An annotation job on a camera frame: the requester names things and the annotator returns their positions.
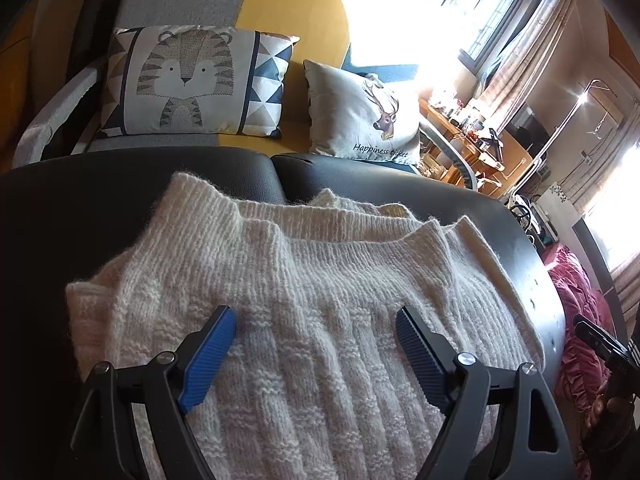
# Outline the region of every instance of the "metal screw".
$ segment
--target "metal screw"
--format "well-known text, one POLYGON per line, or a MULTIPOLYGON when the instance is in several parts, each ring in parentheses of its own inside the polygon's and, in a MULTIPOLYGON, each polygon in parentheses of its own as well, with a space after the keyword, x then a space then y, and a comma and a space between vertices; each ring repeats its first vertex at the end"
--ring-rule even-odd
POLYGON ((161 365, 167 365, 171 363, 174 359, 175 359, 175 354, 173 352, 160 352, 158 354, 158 357, 156 357, 156 360, 161 365))
POLYGON ((537 373, 538 369, 536 368, 536 365, 533 363, 524 363, 522 365, 522 371, 527 375, 533 375, 537 373))
POLYGON ((476 356, 469 352, 462 352, 462 354, 458 355, 458 361, 463 365, 470 366, 476 362, 476 356))
POLYGON ((103 374, 109 370, 109 363, 107 361, 100 361, 94 366, 94 372, 97 374, 103 374))

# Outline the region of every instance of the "sweater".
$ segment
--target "sweater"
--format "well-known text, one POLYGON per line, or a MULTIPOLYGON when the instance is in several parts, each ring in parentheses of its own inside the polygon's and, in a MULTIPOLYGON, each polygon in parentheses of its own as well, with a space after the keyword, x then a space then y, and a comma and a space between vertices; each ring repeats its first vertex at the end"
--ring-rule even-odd
MULTIPOLYGON (((512 283, 468 218, 420 222, 404 206, 329 190, 272 205, 176 174, 137 243, 66 295, 83 378, 99 360, 146 364, 219 304, 235 310, 236 339, 187 416, 219 480, 413 480, 444 418, 396 341, 405 305, 485 365, 544 367, 512 283)), ((144 410, 136 425, 150 476, 162 478, 144 410)))

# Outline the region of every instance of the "rectangular pillow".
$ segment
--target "rectangular pillow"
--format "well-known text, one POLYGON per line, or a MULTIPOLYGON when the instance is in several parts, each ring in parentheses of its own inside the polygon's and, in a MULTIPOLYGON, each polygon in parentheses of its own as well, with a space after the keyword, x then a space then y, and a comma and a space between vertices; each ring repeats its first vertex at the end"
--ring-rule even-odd
POLYGON ((102 133, 279 138, 282 81, 299 39, 202 25, 116 29, 102 133))
POLYGON ((418 97, 305 59, 312 153, 373 162, 418 164, 418 97))

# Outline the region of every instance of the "black leather seat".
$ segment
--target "black leather seat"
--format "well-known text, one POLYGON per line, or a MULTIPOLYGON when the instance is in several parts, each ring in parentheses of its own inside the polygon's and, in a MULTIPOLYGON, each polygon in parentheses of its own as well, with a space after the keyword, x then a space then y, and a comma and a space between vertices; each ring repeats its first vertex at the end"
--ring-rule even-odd
POLYGON ((320 155, 271 160, 239 148, 137 148, 30 164, 0 176, 2 459, 4 478, 52 470, 80 381, 64 287, 90 278, 133 244, 175 171, 235 198, 299 203, 320 189, 356 200, 403 202, 421 219, 466 214, 513 280, 545 342, 545 377, 558 374, 564 315, 518 223, 476 192, 402 171, 320 155))

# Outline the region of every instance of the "gray armrest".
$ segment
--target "gray armrest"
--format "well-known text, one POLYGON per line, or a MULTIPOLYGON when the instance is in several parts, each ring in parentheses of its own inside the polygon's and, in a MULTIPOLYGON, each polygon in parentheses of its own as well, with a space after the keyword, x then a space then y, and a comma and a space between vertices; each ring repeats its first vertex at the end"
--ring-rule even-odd
POLYGON ((444 153, 453 165, 460 171, 462 179, 465 181, 465 187, 473 191, 478 191, 478 180, 474 170, 471 169, 466 163, 466 160, 462 158, 462 155, 458 153, 451 143, 445 139, 445 137, 424 117, 420 119, 420 131, 433 142, 436 147, 444 153))
POLYGON ((53 96, 22 134, 14 153, 14 168, 42 158, 42 150, 53 134, 65 123, 89 88, 101 81, 103 73, 104 59, 100 58, 83 68, 53 96))

